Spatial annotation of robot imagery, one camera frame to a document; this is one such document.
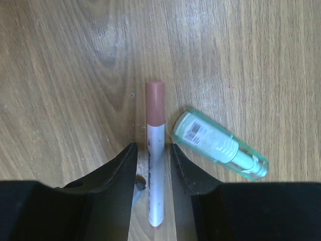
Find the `white pen grey cap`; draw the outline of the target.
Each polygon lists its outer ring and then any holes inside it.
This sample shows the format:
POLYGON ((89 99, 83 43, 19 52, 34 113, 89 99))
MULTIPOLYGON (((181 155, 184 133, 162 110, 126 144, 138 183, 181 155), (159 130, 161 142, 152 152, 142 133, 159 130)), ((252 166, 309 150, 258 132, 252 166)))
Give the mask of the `white pen grey cap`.
POLYGON ((133 190, 133 198, 132 198, 132 208, 136 205, 137 201, 141 198, 142 194, 146 189, 146 185, 144 182, 135 181, 134 190, 133 190))

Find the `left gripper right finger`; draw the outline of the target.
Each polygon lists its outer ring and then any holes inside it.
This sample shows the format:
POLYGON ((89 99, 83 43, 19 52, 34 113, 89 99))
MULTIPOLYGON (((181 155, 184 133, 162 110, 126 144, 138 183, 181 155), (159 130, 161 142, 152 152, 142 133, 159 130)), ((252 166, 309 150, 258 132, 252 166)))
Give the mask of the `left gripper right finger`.
POLYGON ((319 183, 224 183, 170 156, 178 240, 320 240, 319 183))

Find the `green translucent correction pen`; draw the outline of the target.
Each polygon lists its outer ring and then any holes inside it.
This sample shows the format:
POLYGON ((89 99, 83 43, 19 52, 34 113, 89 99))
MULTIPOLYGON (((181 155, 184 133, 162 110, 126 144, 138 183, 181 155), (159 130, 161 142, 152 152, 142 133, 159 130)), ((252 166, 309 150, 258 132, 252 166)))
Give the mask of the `green translucent correction pen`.
POLYGON ((233 133, 195 109, 185 111, 174 125, 175 141, 193 152, 250 180, 265 177, 268 161, 233 133))

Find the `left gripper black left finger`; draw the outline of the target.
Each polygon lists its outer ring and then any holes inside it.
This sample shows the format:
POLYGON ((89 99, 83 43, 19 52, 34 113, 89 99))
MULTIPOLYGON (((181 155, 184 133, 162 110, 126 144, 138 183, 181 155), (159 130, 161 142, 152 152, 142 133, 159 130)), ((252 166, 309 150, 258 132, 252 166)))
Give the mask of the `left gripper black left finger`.
POLYGON ((1 240, 127 240, 137 144, 65 187, 1 182, 1 240))

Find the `white pen brown cap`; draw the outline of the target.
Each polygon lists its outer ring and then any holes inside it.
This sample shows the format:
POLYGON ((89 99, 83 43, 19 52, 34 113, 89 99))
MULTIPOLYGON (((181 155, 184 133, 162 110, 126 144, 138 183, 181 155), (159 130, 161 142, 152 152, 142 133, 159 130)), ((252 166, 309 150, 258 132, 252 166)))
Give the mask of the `white pen brown cap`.
POLYGON ((148 151, 148 220, 159 227, 164 220, 165 196, 165 84, 146 84, 148 151))

